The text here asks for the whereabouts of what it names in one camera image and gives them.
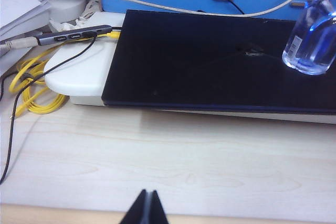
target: wooden desk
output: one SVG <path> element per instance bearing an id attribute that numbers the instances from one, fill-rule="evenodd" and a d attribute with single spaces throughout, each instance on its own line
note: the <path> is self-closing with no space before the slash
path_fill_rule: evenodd
<path id="1" fill-rule="evenodd" d="M 143 188 L 168 214 L 336 222 L 336 126 L 69 102 L 17 118 L 3 204 L 124 212 Z"/>

